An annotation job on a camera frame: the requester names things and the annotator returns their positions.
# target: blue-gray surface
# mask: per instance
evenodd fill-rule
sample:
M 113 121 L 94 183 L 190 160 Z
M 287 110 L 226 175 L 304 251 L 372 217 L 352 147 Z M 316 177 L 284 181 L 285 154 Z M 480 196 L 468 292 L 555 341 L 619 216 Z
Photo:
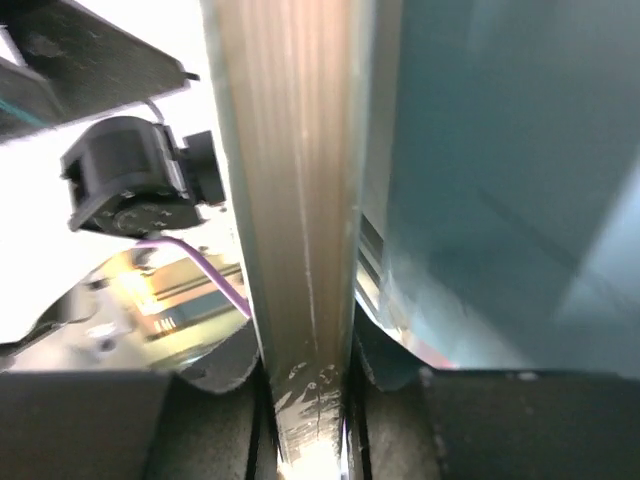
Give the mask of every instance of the blue-gray surface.
M 459 366 L 640 376 L 638 25 L 405 0 L 384 290 Z

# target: black cable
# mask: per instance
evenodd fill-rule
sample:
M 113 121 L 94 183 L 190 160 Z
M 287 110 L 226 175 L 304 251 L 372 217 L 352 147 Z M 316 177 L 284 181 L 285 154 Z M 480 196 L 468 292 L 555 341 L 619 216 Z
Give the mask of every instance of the black cable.
M 162 123 L 164 125 L 164 115 L 162 115 L 162 112 L 160 111 L 160 109 L 158 108 L 158 106 L 153 103 L 153 100 L 151 100 L 150 98 L 147 98 L 144 101 L 144 104 L 149 107 L 149 109 L 153 112 L 153 114 L 156 116 L 156 118 L 158 119 L 158 123 Z

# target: teal stripe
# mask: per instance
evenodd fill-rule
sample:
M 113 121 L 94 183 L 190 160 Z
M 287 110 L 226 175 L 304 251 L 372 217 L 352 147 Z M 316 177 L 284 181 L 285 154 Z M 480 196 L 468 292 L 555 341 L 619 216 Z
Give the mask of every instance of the teal stripe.
M 13 115 L 18 120 L 22 120 L 24 123 L 28 123 L 31 126 L 39 127 L 39 128 L 44 128 L 47 126 L 47 124 L 42 120 L 40 120 L 39 118 L 34 117 L 30 113 L 27 113 L 24 110 L 14 105 L 11 105 L 10 103 L 5 102 L 1 98 L 0 98 L 0 110 L 4 110 L 9 115 Z

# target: purple cable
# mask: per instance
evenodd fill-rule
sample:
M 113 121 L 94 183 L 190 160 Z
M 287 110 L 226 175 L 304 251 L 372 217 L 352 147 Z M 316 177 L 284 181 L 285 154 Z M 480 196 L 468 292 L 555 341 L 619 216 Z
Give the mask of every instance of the purple cable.
M 246 298 L 240 295 L 233 285 L 211 265 L 204 256 L 195 248 L 180 239 L 173 237 L 159 237 L 153 240 L 140 240 L 133 248 L 158 248 L 165 245 L 173 245 L 186 253 L 191 260 L 202 270 L 209 280 L 218 286 L 225 297 L 247 318 L 251 318 L 251 307 Z

